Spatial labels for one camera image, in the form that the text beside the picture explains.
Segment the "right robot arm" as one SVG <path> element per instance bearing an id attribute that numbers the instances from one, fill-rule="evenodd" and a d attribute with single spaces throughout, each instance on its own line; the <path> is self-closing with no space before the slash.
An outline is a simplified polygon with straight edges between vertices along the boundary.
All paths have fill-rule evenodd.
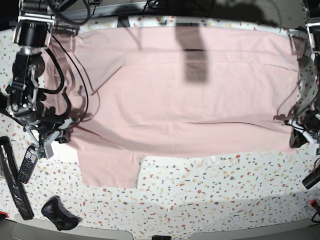
<path id="1" fill-rule="evenodd" d="M 0 112 L 26 131 L 36 130 L 40 148 L 53 141 L 65 144 L 70 141 L 69 125 L 74 120 L 69 118 L 72 108 L 63 71 L 49 49 L 57 13 L 69 7 L 71 0 L 21 0 L 19 16 L 14 31 L 13 43 L 20 46 L 12 66 L 13 79 L 6 88 L 6 95 L 0 96 Z M 56 89 L 41 88 L 39 77 L 45 71 L 42 50 L 51 58 L 60 83 Z M 55 107 L 46 107 L 47 95 L 61 94 L 66 104 L 65 112 L 57 114 Z"/>

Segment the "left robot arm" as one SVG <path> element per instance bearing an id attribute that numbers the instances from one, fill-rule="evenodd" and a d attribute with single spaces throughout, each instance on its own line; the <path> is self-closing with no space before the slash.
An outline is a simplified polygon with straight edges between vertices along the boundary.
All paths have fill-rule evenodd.
<path id="1" fill-rule="evenodd" d="M 320 143 L 320 2 L 318 0 L 303 0 L 305 11 L 305 29 L 308 36 L 310 73 L 315 82 L 315 90 L 311 99 L 294 111 L 294 117 L 289 121 L 293 127 L 290 147 L 296 149 L 302 145 Z"/>

